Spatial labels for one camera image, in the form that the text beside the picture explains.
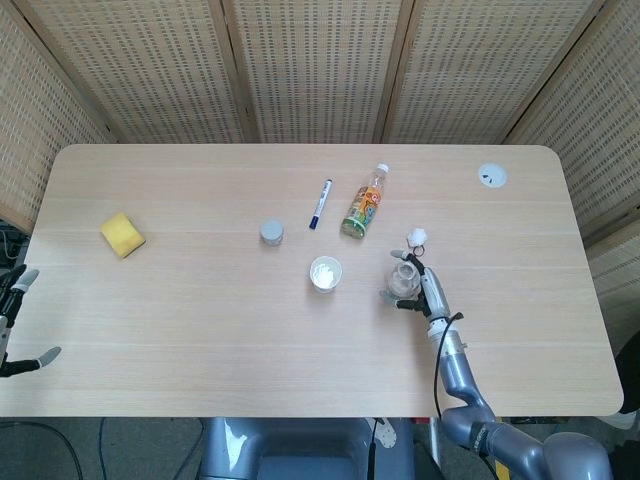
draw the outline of plastic bottle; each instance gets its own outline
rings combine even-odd
[[[364,186],[356,193],[347,216],[342,221],[342,231],[353,238],[362,238],[373,220],[378,205],[382,200],[384,180],[389,173],[389,166],[381,163],[365,180]]]

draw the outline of marker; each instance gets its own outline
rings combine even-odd
[[[333,185],[333,180],[331,180],[330,178],[327,179],[326,182],[324,182],[324,188],[322,189],[322,193],[320,194],[318,205],[316,205],[316,211],[314,212],[311,223],[309,224],[309,228],[311,230],[315,230],[316,225],[318,225],[318,220],[320,219],[320,215],[322,214],[322,210],[324,209],[324,204],[327,202],[327,197],[329,196],[331,185]]]

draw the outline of white cup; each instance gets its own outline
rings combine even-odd
[[[309,277],[316,291],[332,292],[342,278],[342,265],[333,257],[318,257],[311,264]]]

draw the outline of sponge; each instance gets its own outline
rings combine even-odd
[[[104,222],[100,231],[120,258],[126,257],[145,242],[144,237],[122,212]]]

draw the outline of floor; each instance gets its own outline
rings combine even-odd
[[[99,418],[24,419],[42,422],[60,430],[77,452],[85,479],[100,480],[98,457]],[[73,461],[63,442],[49,431],[28,426],[2,428],[0,422],[0,478],[3,480],[77,478]],[[519,428],[543,440],[558,431],[577,431],[599,440],[607,450],[626,439],[638,438],[633,431],[616,430],[595,418],[572,418],[567,423],[520,425]],[[104,423],[103,451],[110,480],[170,480],[200,437],[201,423],[194,418],[109,418]],[[426,427],[416,426],[417,441],[428,445]],[[492,480],[486,466],[472,453],[441,437],[441,464],[449,480]],[[194,479],[202,455],[202,444],[178,477]],[[427,477],[426,453],[416,448],[417,479]]]

